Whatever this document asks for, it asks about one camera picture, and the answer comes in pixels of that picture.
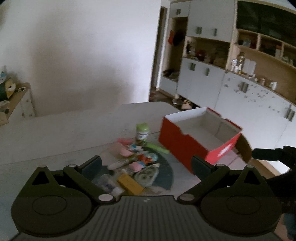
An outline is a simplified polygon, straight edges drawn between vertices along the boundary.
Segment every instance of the white cabinet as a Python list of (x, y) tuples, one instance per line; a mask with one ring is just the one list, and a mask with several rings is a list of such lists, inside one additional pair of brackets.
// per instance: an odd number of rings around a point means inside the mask
[(22, 116), (24, 119), (31, 119), (35, 117), (32, 101), (31, 101), (31, 96), (30, 96), (30, 91), (27, 91), (24, 97), (21, 99), (20, 104), (22, 106)]
[(196, 79), (196, 73), (193, 69), (193, 64), (196, 63), (197, 61), (191, 59), (182, 59), (177, 93), (187, 99), (190, 99), (190, 88), (193, 86), (193, 82)]
[(214, 108), (224, 70), (203, 62), (183, 58), (178, 94), (201, 107)]
[(226, 73), (215, 111), (242, 127), (253, 149), (273, 149), (289, 122), (285, 118), (289, 106), (288, 101), (265, 87)]
[(174, 96), (177, 91), (177, 82), (162, 76), (160, 80), (160, 88)]
[[(276, 144), (275, 148), (283, 148), (283, 146), (292, 146), (296, 147), (296, 107), (291, 106), (293, 111), (290, 116), (287, 116), (289, 122), (286, 126), (284, 133)], [(269, 163), (277, 169), (281, 174), (287, 172), (289, 168), (279, 161), (269, 161)]]
[(187, 36), (231, 42), (234, 2), (234, 0), (191, 1)]
[(188, 17), (190, 2), (178, 2), (170, 5), (170, 18)]
[[(296, 112), (296, 107), (291, 106), (291, 110)], [(283, 146), (296, 147), (296, 114), (290, 115), (287, 127), (279, 139), (276, 148), (283, 148)]]
[(10, 124), (18, 123), (22, 120), (27, 120), (35, 117), (33, 109), (30, 90), (27, 90), (20, 102), (16, 105), (12, 111), (8, 121)]

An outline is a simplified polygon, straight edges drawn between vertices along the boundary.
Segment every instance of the pink eraser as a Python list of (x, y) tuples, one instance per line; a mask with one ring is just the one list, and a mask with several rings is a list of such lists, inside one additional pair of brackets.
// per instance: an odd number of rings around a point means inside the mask
[(125, 147), (122, 147), (119, 151), (120, 155), (124, 156), (124, 157), (129, 157), (133, 154), (133, 152), (129, 151), (128, 149), (126, 149)]
[(118, 138), (117, 142), (121, 143), (124, 146), (131, 145), (133, 143), (133, 139), (131, 138)]
[(133, 163), (129, 164), (128, 166), (131, 169), (133, 169), (134, 172), (139, 172), (144, 168), (143, 165), (141, 165), (140, 163), (137, 163), (137, 162), (133, 162)]

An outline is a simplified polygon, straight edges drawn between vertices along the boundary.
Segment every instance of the green lid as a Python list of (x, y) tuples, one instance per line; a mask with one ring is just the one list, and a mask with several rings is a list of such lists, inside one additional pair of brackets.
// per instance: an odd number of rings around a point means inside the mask
[(139, 123), (139, 124), (137, 124), (137, 131), (149, 132), (150, 129), (149, 129), (149, 126), (147, 123)]

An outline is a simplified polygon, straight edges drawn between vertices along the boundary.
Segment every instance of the yellow block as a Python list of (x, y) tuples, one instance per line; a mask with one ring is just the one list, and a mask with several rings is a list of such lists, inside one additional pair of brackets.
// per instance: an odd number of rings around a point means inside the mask
[(144, 188), (128, 174), (122, 174), (118, 177), (117, 181), (125, 190), (128, 191), (129, 195), (139, 195), (144, 191)]

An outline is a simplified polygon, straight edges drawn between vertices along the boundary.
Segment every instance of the white table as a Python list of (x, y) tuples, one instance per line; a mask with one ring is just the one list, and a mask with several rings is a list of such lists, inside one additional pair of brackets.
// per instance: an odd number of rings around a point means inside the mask
[[(159, 144), (163, 116), (176, 112), (176, 108), (164, 102), (125, 104), (111, 113), (66, 112), (0, 128), (0, 240), (17, 233), (10, 208), (36, 167), (45, 164), (50, 170), (61, 170), (69, 164), (80, 165), (95, 155), (101, 155), (103, 165), (107, 165), (114, 160), (106, 150), (117, 138), (134, 137), (136, 124), (147, 122), (152, 132), (149, 141)], [(174, 156), (164, 156), (174, 174), (172, 189), (167, 194), (177, 197), (199, 182)]]

